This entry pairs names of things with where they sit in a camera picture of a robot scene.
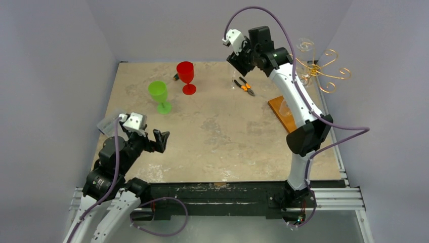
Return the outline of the clear round wine glass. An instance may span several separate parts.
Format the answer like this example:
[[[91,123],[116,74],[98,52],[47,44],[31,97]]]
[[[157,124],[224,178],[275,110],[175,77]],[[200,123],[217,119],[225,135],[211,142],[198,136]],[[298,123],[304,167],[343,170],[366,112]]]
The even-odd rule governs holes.
[[[307,65],[314,61],[315,48],[314,42],[308,38],[300,38],[296,45],[297,58],[301,63]]]

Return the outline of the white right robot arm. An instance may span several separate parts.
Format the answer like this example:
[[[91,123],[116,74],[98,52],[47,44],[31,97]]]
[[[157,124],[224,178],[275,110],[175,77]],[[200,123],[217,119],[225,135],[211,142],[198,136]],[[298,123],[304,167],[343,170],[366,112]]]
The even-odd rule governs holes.
[[[296,206],[309,193],[311,156],[325,141],[333,121],[312,101],[301,81],[296,77],[293,60],[284,48],[276,48],[267,26],[252,28],[245,36],[237,29],[227,31],[224,45],[232,46],[227,61],[243,76],[258,68],[280,90],[292,113],[296,129],[286,136],[292,152],[291,170],[285,183],[283,202]]]

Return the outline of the wooden rack base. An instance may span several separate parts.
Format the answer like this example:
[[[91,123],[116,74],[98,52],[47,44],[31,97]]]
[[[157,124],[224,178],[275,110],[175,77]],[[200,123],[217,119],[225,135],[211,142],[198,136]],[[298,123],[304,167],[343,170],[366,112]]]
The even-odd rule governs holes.
[[[297,129],[291,109],[288,107],[283,96],[269,100],[268,105],[287,133],[291,133]]]

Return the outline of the clear champagne flute with label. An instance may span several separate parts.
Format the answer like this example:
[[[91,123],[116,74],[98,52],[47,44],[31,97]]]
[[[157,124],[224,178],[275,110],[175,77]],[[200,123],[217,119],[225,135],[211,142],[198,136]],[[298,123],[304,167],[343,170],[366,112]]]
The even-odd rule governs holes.
[[[283,100],[282,100],[282,102],[281,102],[281,104],[280,104],[280,107],[279,107],[279,114],[280,114],[282,117],[289,117],[289,116],[292,116],[292,111],[291,111],[291,109],[289,108],[289,106],[288,106],[288,104],[287,104],[287,102],[286,102],[286,100],[285,100],[285,99],[283,99]]]

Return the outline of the gold wire glass rack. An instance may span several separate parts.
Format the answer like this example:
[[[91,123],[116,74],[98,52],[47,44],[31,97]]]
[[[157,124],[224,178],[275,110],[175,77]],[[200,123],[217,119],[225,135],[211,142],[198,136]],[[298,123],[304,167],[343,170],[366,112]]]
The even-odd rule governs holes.
[[[326,49],[324,50],[323,55],[331,58],[331,60],[323,65],[319,65],[318,60],[315,59],[316,51],[314,61],[307,65],[301,63],[301,61],[296,57],[295,60],[300,65],[299,67],[296,67],[296,70],[304,87],[309,87],[313,82],[315,82],[320,91],[326,94],[332,94],[336,92],[335,83],[327,82],[327,84],[323,86],[320,84],[318,77],[323,76],[335,80],[348,80],[352,77],[352,73],[349,69],[341,67],[338,69],[339,75],[326,74],[323,69],[328,65],[333,64],[339,58],[339,54],[333,49]]]

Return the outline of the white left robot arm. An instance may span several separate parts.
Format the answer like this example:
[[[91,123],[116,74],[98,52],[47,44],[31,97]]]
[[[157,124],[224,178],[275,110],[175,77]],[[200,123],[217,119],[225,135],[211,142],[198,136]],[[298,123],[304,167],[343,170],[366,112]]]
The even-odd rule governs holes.
[[[114,134],[104,141],[64,242],[107,242],[126,215],[151,201],[149,183],[125,175],[143,152],[164,153],[170,133],[155,129],[155,140],[146,132],[125,133],[127,140]]]

